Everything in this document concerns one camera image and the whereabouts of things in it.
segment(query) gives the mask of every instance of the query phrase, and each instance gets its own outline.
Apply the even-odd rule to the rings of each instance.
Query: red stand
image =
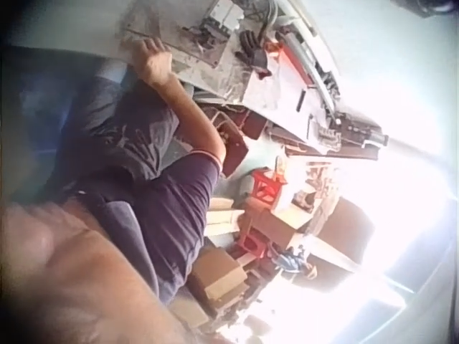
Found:
[[[253,198],[267,204],[269,209],[274,206],[282,187],[287,183],[282,176],[266,176],[270,172],[272,170],[267,167],[257,168],[252,172],[255,183],[251,194]]]

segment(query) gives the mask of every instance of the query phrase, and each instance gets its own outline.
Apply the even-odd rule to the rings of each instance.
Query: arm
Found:
[[[209,118],[171,71],[169,49],[159,39],[143,39],[135,46],[133,60],[138,76],[152,86],[175,112],[193,148],[210,154],[221,165],[226,155],[224,143]]]

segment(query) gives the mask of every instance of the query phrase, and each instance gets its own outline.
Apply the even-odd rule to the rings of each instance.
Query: hand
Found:
[[[138,77],[154,88],[164,86],[174,75],[172,53],[159,38],[135,42],[133,66]]]

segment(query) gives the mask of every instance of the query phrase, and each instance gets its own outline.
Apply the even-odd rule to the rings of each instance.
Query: workshop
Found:
[[[456,1],[25,2],[2,338],[459,340]]]

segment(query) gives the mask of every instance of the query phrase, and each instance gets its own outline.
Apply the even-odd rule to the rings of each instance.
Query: dark pants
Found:
[[[135,182],[157,177],[178,124],[144,82],[123,94],[118,83],[94,77],[75,98],[62,129],[50,191],[114,166],[126,168]]]

